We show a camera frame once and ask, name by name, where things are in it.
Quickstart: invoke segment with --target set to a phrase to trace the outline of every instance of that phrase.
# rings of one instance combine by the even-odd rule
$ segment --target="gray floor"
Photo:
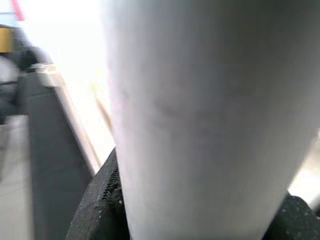
[[[32,240],[31,181],[27,117],[0,126],[0,236]]]

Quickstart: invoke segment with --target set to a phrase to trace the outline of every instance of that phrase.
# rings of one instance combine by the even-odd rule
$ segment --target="white cylinder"
[[[317,8],[104,3],[132,239],[260,240],[317,136]]]

